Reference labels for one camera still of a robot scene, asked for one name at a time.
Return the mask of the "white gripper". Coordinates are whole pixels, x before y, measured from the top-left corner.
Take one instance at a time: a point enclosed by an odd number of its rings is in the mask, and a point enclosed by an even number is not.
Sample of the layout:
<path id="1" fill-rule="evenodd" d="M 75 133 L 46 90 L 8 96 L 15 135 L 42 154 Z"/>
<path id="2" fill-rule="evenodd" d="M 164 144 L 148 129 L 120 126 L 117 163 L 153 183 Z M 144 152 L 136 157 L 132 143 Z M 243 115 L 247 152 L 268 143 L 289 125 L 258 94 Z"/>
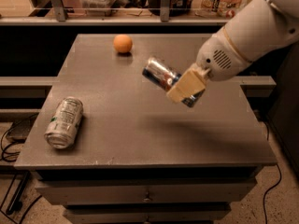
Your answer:
<path id="1" fill-rule="evenodd" d="M 174 103 L 206 89 L 206 78 L 211 81 L 228 80 L 251 65 L 236 48 L 225 28 L 213 34 L 199 49 L 196 61 L 199 68 L 189 68 L 166 93 Z"/>

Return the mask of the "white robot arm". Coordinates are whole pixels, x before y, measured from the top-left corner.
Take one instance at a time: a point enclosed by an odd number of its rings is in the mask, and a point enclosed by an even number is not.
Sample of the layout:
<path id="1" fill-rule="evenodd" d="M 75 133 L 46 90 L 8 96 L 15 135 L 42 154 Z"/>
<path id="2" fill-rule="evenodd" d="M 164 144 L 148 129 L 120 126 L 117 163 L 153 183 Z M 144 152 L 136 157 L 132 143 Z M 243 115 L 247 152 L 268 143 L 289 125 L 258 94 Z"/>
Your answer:
<path id="1" fill-rule="evenodd" d="M 175 103 L 223 81 L 265 54 L 299 40 L 299 0 L 252 0 L 199 49 L 193 63 L 167 92 Z"/>

